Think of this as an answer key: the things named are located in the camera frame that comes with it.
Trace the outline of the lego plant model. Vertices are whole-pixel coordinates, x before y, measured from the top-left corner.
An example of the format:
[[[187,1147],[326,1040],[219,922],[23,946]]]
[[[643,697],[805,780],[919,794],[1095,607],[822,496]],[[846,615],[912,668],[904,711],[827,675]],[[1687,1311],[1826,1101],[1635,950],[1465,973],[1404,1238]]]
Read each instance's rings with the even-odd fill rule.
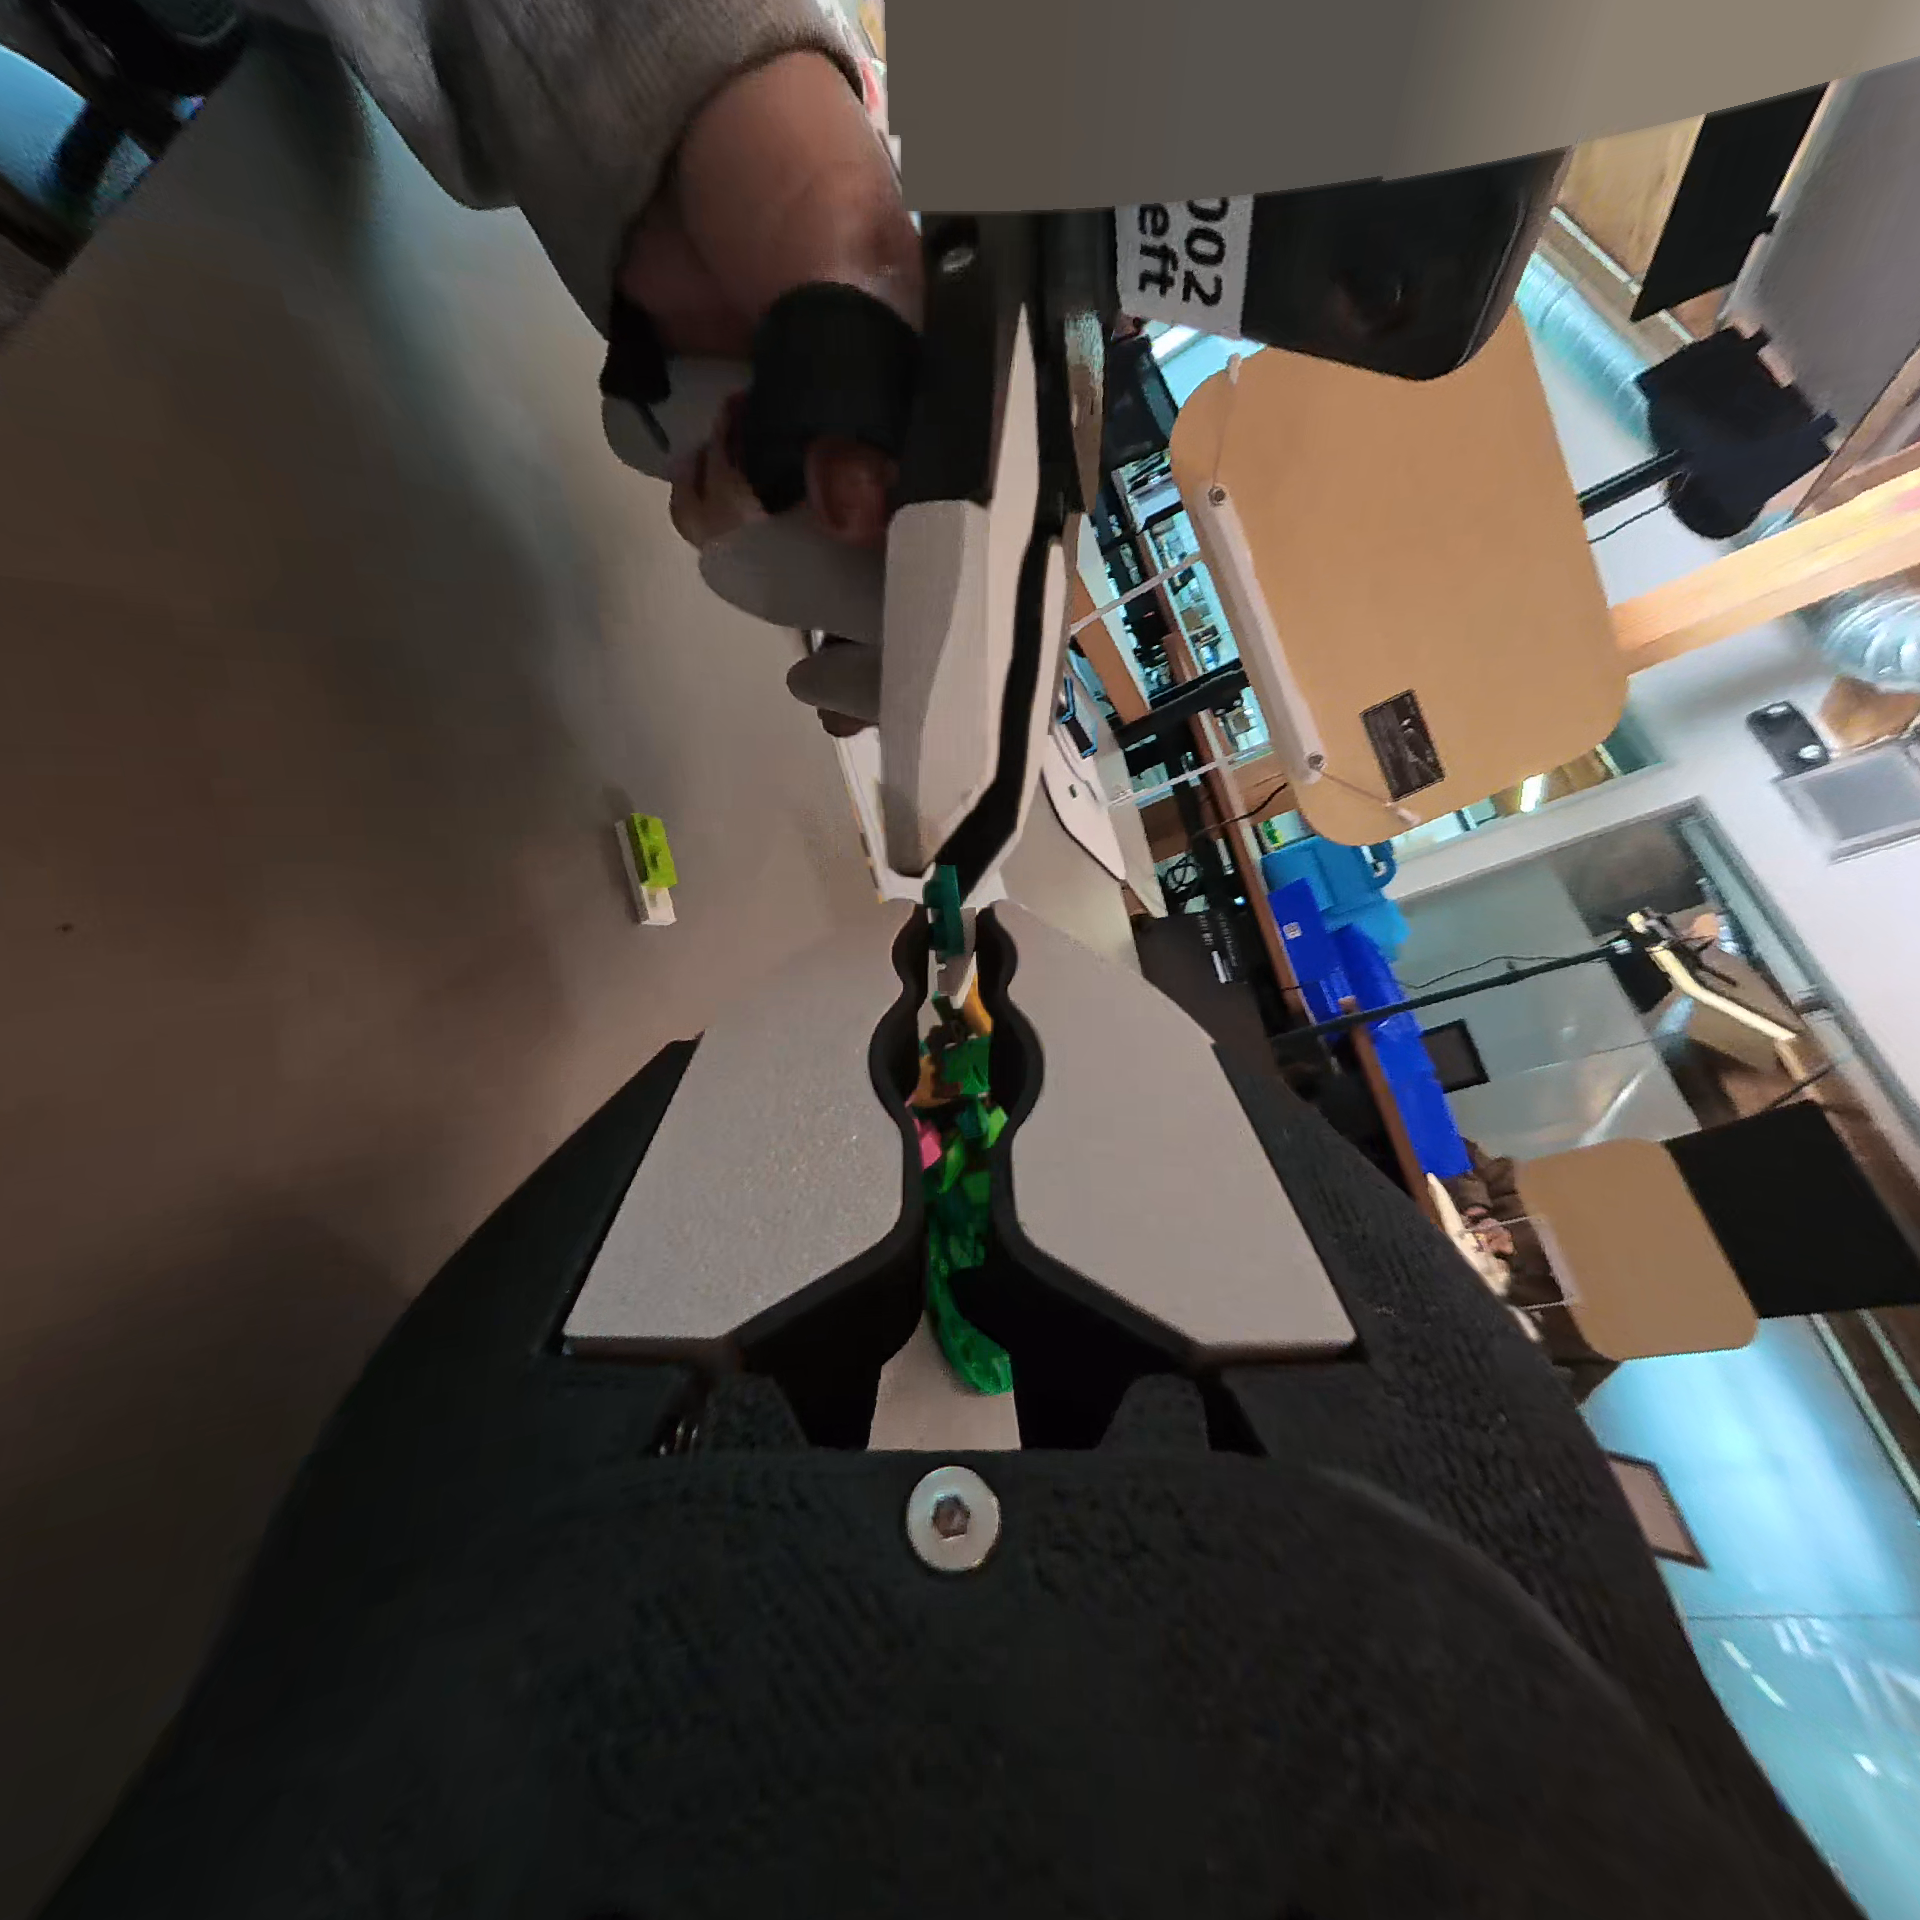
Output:
[[[992,1155],[1005,1124],[992,1090],[992,1041],[993,1017],[969,971],[956,997],[931,997],[908,1109],[922,1162],[926,1322],[961,1387],[1003,1398],[1013,1392],[1011,1358],[956,1293],[957,1282],[977,1274],[989,1255]]]

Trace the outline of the small tan wooden panel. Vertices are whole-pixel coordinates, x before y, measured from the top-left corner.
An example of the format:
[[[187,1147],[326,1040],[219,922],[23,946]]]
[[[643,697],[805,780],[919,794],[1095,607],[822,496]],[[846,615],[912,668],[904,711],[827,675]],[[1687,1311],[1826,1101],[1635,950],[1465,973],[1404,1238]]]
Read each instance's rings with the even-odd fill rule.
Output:
[[[1760,1316],[1667,1142],[1526,1160],[1515,1192],[1596,1356],[1628,1364],[1754,1344]]]

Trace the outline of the black flat panel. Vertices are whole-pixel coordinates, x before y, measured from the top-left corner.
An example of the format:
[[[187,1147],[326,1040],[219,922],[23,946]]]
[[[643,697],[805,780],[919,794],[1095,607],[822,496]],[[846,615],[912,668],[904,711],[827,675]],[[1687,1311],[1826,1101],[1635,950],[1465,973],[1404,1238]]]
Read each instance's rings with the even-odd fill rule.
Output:
[[[1811,1101],[1664,1142],[1763,1322],[1917,1305],[1913,1238]]]

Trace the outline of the black shelving rack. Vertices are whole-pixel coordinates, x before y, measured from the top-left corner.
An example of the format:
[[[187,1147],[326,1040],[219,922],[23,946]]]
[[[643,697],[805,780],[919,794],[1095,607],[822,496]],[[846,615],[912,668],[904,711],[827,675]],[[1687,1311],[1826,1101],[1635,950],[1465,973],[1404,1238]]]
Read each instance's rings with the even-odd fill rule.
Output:
[[[1285,783],[1172,480],[1178,407],[1143,323],[1116,325],[1105,383],[1091,540],[1095,581],[1116,599],[1107,706],[1125,794],[1165,906],[1233,923],[1250,976],[1291,992],[1258,838]]]

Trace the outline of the white curved panel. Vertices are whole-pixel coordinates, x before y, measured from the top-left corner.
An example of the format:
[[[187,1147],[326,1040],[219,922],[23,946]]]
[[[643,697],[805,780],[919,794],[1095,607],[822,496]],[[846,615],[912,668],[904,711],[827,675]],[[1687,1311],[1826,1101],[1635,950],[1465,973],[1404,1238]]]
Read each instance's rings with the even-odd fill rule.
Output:
[[[1139,806],[1125,792],[1109,797],[1102,772],[1107,760],[1081,752],[1066,722],[1054,722],[1040,760],[1042,785],[1059,825],[1121,889],[1132,918],[1161,922],[1167,902],[1154,863]]]

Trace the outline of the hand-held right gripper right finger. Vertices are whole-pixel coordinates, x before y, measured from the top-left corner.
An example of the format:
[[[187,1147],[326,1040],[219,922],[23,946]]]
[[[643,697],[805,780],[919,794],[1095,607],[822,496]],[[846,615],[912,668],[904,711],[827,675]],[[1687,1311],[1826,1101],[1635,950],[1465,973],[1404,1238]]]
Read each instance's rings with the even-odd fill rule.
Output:
[[[1011,1049],[1010,1239],[1194,1361],[1319,1361],[1351,1318],[1202,1023],[1030,908],[979,919]]]

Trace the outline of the black stand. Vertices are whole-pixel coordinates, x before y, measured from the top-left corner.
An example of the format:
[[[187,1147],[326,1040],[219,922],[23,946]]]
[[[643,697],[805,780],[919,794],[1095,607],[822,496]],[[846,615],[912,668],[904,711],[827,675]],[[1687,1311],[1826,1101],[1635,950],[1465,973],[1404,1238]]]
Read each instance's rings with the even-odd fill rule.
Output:
[[[1635,1000],[1641,1011],[1657,1006],[1667,993],[1690,987],[1734,987],[1736,978],[1709,960],[1709,942],[1672,932],[1659,916],[1629,918],[1611,926],[1596,944],[1568,954],[1522,960],[1499,955],[1496,962],[1467,965],[1445,973],[1438,984],[1411,993],[1400,993],[1382,1004],[1355,1006],[1329,1019],[1295,1026],[1285,1041],[1318,1041],[1341,1037],[1357,1027],[1382,1023],[1390,1017],[1411,1016],[1467,1000],[1527,986],[1557,973],[1604,965],[1613,981]]]

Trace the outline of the person's left forearm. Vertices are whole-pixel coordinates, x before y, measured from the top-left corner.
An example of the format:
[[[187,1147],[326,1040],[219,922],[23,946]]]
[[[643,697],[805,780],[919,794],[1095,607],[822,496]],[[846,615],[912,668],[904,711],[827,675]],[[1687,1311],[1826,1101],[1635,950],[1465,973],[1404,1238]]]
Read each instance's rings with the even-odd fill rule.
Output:
[[[306,2],[420,165],[469,210],[516,210],[607,330],[616,271],[697,114],[798,62],[860,158],[882,156],[846,35],[819,4]]]

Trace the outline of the black box fixture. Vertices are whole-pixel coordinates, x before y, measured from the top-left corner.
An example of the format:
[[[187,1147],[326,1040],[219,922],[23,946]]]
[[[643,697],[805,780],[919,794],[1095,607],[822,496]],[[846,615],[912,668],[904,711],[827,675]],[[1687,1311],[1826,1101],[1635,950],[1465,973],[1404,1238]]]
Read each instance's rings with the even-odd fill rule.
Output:
[[[1835,416],[1774,373],[1767,343],[1763,330],[1726,325],[1635,377],[1647,439],[1674,463],[1667,510],[1702,540],[1744,534],[1830,456]]]

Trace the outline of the large tan wooden panel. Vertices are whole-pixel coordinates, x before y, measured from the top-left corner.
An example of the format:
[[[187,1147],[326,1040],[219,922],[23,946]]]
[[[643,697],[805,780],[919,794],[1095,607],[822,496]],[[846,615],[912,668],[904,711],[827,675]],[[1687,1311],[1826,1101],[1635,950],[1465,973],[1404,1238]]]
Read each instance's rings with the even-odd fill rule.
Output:
[[[1237,354],[1167,466],[1318,835],[1383,841],[1615,730],[1623,655],[1514,306],[1426,381]]]

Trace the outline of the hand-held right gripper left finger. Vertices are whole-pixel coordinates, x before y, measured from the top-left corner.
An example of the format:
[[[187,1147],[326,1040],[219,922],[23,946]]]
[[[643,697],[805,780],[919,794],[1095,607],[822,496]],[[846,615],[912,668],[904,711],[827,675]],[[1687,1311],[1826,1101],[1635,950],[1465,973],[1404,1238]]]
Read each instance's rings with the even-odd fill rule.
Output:
[[[692,1048],[567,1309],[567,1345],[726,1345],[878,1249],[908,1194],[923,923],[779,962]]]

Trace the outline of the wooden beam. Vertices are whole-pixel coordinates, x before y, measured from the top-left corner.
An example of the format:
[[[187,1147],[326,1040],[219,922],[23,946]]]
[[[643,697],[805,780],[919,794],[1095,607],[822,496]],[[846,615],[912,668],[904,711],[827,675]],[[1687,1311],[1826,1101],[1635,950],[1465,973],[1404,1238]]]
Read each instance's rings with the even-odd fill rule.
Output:
[[[1917,564],[1917,469],[1609,609],[1628,675],[1679,660]]]

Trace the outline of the silver ventilation duct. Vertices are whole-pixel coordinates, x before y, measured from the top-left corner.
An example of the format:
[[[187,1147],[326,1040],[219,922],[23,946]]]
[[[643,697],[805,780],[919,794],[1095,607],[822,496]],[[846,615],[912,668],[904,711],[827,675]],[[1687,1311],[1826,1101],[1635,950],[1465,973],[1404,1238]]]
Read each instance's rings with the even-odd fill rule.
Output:
[[[1575,418],[1605,419],[1611,447],[1631,450],[1623,467],[1604,477],[1591,473],[1575,487],[1582,515],[1605,513],[1661,483],[1667,469],[1653,447],[1641,387],[1650,364],[1542,251],[1533,251],[1523,266],[1515,310],[1548,394],[1548,416],[1568,473],[1578,477],[1575,445],[1568,431]]]

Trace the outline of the blue plastic bin stack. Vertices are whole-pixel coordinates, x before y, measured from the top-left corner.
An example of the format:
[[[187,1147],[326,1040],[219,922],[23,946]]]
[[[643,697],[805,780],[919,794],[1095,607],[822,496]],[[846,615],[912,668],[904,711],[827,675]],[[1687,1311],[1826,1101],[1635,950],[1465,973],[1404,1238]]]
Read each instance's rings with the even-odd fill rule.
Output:
[[[1396,874],[1391,841],[1345,846],[1307,834],[1260,854],[1263,895],[1309,1019],[1329,1022],[1345,1000],[1357,1010],[1404,1002],[1394,960],[1410,926],[1388,895]],[[1463,1179],[1471,1153],[1418,1014],[1388,1014],[1370,1033],[1421,1172],[1441,1184]]]

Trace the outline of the person's left hand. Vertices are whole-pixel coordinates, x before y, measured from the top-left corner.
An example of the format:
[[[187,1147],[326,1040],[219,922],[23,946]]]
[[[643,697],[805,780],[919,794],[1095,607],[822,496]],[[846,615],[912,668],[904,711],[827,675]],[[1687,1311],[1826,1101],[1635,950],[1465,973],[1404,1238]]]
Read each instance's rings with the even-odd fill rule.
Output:
[[[899,429],[880,416],[919,370],[923,251],[888,148],[827,55],[760,62],[694,111],[612,294],[607,438],[668,482],[688,544],[767,515],[737,458],[741,416],[770,424],[771,476],[822,537],[883,544]]]

